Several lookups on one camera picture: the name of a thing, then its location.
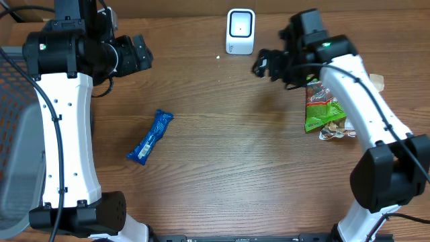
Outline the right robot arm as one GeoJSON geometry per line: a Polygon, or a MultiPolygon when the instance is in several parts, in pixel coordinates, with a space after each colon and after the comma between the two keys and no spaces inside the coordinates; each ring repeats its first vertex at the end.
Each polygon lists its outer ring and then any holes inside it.
{"type": "Polygon", "coordinates": [[[347,215],[327,241],[381,241],[381,226],[429,183],[429,137],[416,136],[379,94],[356,47],[344,35],[330,36],[316,9],[301,11],[279,32],[283,50],[260,50],[252,71],[297,89],[316,78],[351,121],[363,156],[351,172],[354,196],[347,215]]]}

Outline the blue snack bar wrapper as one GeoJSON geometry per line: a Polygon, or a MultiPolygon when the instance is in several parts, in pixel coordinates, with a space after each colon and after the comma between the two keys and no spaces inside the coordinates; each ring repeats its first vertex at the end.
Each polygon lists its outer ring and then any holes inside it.
{"type": "Polygon", "coordinates": [[[145,165],[146,160],[148,159],[148,156],[153,150],[155,144],[163,137],[172,119],[174,119],[174,115],[172,113],[168,113],[163,110],[157,110],[154,122],[149,132],[141,140],[139,145],[133,151],[127,154],[126,158],[131,159],[141,165],[145,165]]]}

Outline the beige snack bag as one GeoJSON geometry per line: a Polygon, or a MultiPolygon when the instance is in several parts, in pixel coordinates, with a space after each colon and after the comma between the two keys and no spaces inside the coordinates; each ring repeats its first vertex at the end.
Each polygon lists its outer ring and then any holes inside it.
{"type": "MultiPolygon", "coordinates": [[[[378,92],[384,90],[384,77],[382,75],[370,74],[370,81],[378,92]]],[[[341,109],[340,115],[327,122],[320,130],[319,139],[330,140],[343,137],[356,137],[356,131],[345,112],[341,109]]]]}

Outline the green snack bag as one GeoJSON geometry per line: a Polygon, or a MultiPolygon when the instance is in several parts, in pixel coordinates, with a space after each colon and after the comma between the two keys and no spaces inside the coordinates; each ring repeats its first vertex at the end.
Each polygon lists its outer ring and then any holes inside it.
{"type": "Polygon", "coordinates": [[[306,132],[346,117],[337,98],[318,79],[307,83],[305,112],[304,129],[306,132]]]}

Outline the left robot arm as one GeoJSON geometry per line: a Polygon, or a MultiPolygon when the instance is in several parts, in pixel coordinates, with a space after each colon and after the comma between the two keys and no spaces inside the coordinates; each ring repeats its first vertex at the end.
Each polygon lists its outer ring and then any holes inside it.
{"type": "Polygon", "coordinates": [[[114,35],[114,13],[96,1],[56,1],[55,17],[28,35],[26,78],[42,113],[46,178],[30,226],[51,235],[153,240],[126,210],[123,193],[103,192],[93,161],[91,96],[96,85],[151,68],[142,36],[114,35]]]}

